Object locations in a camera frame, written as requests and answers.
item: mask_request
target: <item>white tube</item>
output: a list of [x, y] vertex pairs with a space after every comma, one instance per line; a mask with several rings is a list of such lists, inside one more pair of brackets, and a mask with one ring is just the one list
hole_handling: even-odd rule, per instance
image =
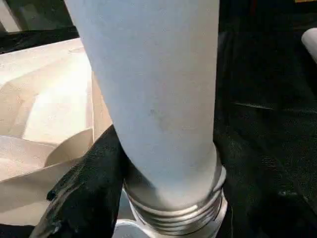
[[206, 199], [219, 177], [212, 141], [219, 0], [66, 5], [123, 149], [143, 175], [132, 169], [128, 194], [160, 211]]

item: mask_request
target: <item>black glove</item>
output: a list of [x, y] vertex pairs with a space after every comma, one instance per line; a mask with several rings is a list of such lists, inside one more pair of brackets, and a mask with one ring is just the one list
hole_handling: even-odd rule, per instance
[[48, 193], [31, 238], [112, 237], [127, 157], [111, 126]]

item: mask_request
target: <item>black surface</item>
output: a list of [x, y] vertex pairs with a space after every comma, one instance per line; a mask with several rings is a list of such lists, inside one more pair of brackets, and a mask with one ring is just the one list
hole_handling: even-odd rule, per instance
[[301, 43], [316, 19], [245, 17], [220, 34], [214, 140], [230, 211], [218, 237], [317, 237], [317, 66]]
[[33, 226], [10, 226], [0, 224], [0, 238], [27, 238]]
[[0, 33], [0, 54], [78, 38], [75, 27], [46, 31]]

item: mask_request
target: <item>beige surface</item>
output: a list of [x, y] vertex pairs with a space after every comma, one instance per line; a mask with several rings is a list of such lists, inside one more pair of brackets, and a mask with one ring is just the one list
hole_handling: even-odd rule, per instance
[[42, 168], [54, 147], [0, 136], [0, 181]]
[[0, 223], [35, 225], [112, 124], [80, 40], [1, 55], [0, 112]]
[[46, 194], [78, 161], [67, 161], [0, 182], [0, 223], [35, 225], [47, 208]]

